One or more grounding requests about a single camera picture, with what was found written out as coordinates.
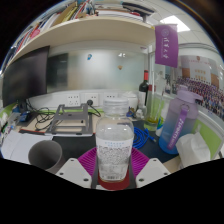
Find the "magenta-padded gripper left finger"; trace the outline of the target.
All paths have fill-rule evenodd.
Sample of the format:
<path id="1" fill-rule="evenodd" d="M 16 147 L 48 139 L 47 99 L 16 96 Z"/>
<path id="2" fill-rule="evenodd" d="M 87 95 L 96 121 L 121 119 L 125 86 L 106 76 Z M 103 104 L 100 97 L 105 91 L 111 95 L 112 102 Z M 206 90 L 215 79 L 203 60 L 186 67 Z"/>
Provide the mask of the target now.
<path id="1" fill-rule="evenodd" d="M 96 149 L 90 149 L 78 159 L 70 158 L 56 175 L 80 187 L 95 189 L 98 182 Z"/>

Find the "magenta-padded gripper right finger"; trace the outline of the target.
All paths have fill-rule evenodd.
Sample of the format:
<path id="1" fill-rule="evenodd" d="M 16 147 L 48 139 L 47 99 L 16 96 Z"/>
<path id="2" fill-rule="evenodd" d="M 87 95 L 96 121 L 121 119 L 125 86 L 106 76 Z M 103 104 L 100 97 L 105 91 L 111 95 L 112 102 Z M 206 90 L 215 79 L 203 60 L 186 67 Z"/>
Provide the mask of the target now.
<path id="1" fill-rule="evenodd" d="M 170 174 L 157 158 L 148 158 L 133 148 L 129 168 L 129 189 L 141 188 Z"/>

